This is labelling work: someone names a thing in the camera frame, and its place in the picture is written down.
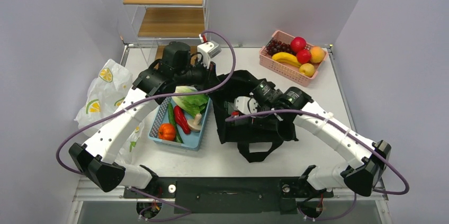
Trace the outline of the black cloth bag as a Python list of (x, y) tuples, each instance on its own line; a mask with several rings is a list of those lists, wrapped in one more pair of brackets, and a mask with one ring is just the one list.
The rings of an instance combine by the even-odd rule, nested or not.
[[(279, 121), (274, 115), (264, 118), (244, 118), (233, 122), (225, 121), (230, 117), (230, 104), (237, 97), (249, 96), (249, 93), (261, 81), (266, 79), (258, 79), (247, 70), (237, 70), (225, 86), (209, 94), (220, 142), (222, 144), (237, 143), (240, 154), (250, 163), (262, 162), (284, 141), (298, 141), (295, 126), (286, 121)], [(272, 145), (268, 151), (251, 153), (249, 145), (258, 142), (270, 142)]]

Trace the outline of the red apple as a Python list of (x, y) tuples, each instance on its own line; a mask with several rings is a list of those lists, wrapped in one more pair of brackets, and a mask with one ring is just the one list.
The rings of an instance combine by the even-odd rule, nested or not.
[(311, 53), (308, 49), (302, 49), (297, 52), (296, 58), (297, 58), (298, 63), (306, 64), (311, 59)]
[(290, 48), (294, 53), (297, 53), (307, 46), (307, 42), (303, 37), (295, 37), (290, 43)]

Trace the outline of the small orange pumpkin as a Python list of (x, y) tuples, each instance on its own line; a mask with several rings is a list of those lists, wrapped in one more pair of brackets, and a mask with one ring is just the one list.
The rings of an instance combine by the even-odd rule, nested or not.
[(158, 128), (157, 137), (161, 140), (174, 141), (176, 139), (176, 128), (171, 123), (163, 123)]

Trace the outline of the orange fruit with leaf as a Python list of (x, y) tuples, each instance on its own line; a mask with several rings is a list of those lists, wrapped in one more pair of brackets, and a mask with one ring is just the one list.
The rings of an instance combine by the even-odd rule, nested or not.
[(318, 46), (312, 47), (310, 49), (310, 54), (311, 54), (310, 62), (314, 64), (321, 63), (326, 56), (326, 52), (321, 47)]

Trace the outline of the white plastic grocery bag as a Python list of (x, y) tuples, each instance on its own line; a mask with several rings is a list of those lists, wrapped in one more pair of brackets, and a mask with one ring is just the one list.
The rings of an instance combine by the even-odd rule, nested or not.
[[(75, 117), (78, 128), (89, 125), (97, 120), (107, 117), (116, 111), (121, 105), (132, 85), (132, 74), (125, 67), (112, 59), (109, 59), (98, 76), (91, 82), (87, 92), (87, 101)], [(95, 125), (83, 131), (88, 137), (96, 133), (105, 122)], [(144, 123), (141, 122), (128, 136), (124, 145), (119, 150), (116, 158), (120, 164), (131, 164), (133, 161), (134, 147), (141, 138)]]

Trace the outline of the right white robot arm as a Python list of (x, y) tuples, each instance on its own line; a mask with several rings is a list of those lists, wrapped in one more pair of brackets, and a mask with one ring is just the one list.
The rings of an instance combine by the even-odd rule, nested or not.
[(312, 197), (321, 190), (337, 187), (347, 187), (361, 196), (371, 195), (386, 169), (381, 158), (389, 159), (390, 144), (359, 135), (297, 87), (290, 87), (283, 93), (263, 80), (251, 95), (266, 110), (299, 110), (299, 114), (283, 112), (276, 117), (289, 126), (311, 132), (343, 157), (344, 162), (333, 167), (309, 166), (299, 183), (304, 196)]

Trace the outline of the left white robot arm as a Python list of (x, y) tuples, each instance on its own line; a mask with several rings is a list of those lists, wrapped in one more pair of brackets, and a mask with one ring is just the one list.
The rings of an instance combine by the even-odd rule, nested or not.
[(173, 41), (163, 49), (161, 59), (154, 61), (133, 82), (114, 118), (110, 119), (84, 143), (74, 143), (69, 154), (79, 171), (103, 192), (119, 185), (134, 186), (146, 198), (157, 193), (158, 183), (153, 171), (144, 166), (119, 164), (118, 153), (128, 137), (145, 117), (165, 100), (165, 94), (176, 86), (199, 86), (214, 72), (211, 58), (220, 46), (208, 41), (197, 47), (195, 64), (191, 65), (190, 46)]

